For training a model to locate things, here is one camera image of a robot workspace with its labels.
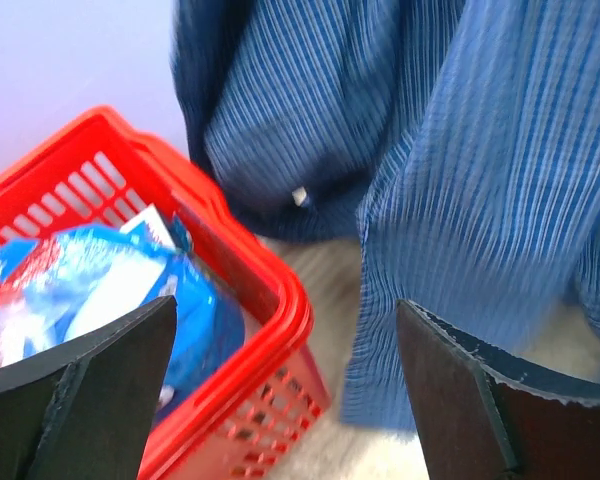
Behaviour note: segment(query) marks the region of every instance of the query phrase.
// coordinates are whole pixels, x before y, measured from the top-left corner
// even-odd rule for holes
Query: red plastic basket
[[[229,214],[217,186],[108,107],[91,110],[0,176],[0,245],[147,204],[183,220],[194,250],[262,328],[150,435],[142,480],[262,478],[330,397],[307,347],[313,316],[296,276]]]

